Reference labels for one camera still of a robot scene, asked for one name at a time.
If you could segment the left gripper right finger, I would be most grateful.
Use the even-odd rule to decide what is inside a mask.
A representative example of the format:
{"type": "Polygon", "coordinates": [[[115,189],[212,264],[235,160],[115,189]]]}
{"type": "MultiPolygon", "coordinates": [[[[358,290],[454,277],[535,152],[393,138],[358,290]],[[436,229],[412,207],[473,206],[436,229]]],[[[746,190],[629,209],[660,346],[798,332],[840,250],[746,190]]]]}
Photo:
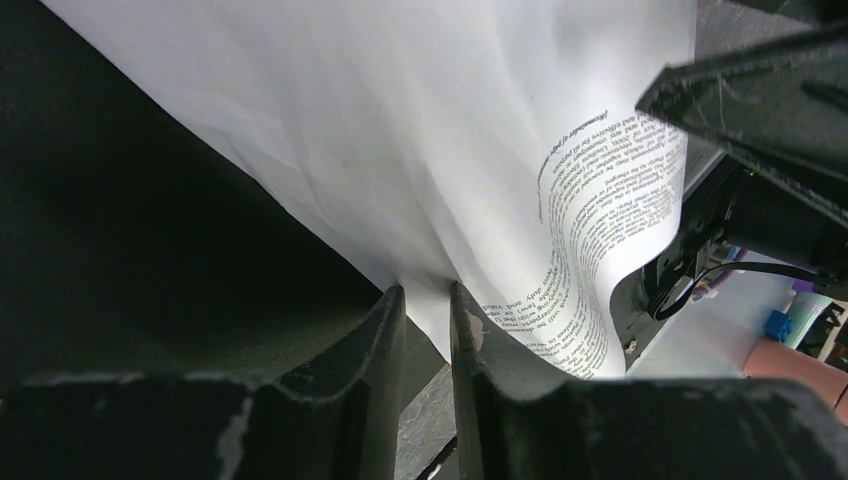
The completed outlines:
{"type": "Polygon", "coordinates": [[[463,479],[843,479],[847,430],[778,379],[581,380],[450,290],[463,479]]]}

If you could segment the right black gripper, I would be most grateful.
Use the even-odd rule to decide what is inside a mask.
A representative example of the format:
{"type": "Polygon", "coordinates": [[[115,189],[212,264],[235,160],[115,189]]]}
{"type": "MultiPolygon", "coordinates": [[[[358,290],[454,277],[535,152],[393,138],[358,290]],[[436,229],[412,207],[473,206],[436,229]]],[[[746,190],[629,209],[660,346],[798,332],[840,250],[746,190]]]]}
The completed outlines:
{"type": "Polygon", "coordinates": [[[676,237],[613,295],[626,364],[748,264],[847,298],[845,21],[667,67],[636,108],[766,180],[723,154],[696,168],[676,237]]]}

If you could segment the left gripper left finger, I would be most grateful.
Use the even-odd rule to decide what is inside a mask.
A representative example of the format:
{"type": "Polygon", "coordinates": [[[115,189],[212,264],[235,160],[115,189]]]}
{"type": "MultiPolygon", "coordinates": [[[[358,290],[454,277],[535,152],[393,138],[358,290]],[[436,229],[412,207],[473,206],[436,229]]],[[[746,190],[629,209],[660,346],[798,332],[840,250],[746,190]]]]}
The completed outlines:
{"type": "Polygon", "coordinates": [[[405,294],[282,375],[55,374],[1,409],[5,479],[390,479],[405,294]]]}

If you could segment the red folder with black inside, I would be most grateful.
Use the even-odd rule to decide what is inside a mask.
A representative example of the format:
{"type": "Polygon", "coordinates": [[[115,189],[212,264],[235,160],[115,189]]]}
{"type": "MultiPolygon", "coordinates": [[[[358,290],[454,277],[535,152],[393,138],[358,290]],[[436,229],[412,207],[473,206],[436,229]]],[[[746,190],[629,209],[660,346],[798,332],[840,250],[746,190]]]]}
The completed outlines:
{"type": "Polygon", "coordinates": [[[1,5],[1,387],[283,373],[380,290],[38,1],[1,5]]]}

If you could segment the printed paper sheet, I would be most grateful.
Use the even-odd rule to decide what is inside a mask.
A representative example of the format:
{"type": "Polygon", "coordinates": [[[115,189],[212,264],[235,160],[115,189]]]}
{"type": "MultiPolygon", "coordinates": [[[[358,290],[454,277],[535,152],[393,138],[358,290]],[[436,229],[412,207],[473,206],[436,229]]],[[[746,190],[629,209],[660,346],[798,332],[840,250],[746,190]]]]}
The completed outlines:
{"type": "Polygon", "coordinates": [[[680,222],[687,139],[635,110],[693,1],[52,1],[449,351],[460,282],[581,379],[617,284],[680,222]]]}

